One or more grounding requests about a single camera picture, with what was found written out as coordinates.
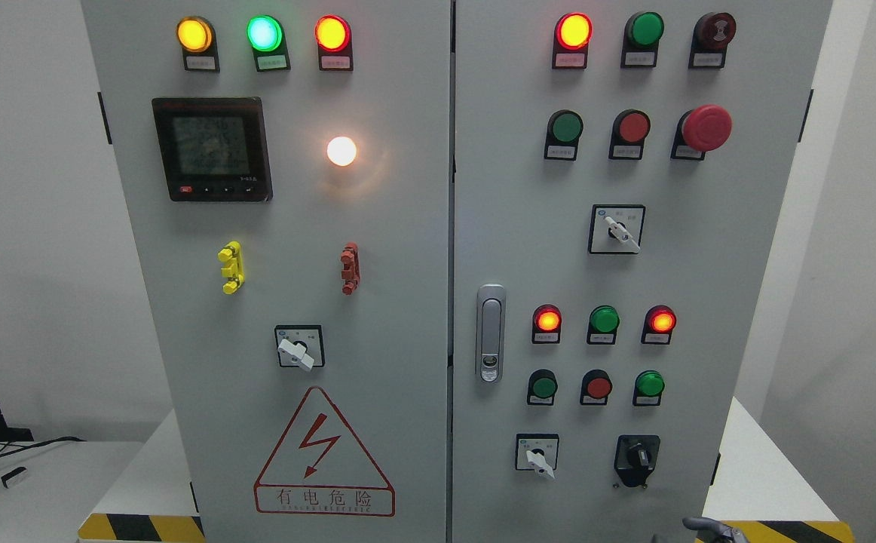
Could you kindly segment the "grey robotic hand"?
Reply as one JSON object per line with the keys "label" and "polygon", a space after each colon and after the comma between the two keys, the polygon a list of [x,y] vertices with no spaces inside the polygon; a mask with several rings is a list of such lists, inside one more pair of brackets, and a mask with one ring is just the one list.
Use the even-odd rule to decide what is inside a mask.
{"label": "grey robotic hand", "polygon": [[697,533],[697,538],[703,542],[735,542],[749,543],[745,533],[735,526],[722,523],[707,517],[684,517],[683,526]]}

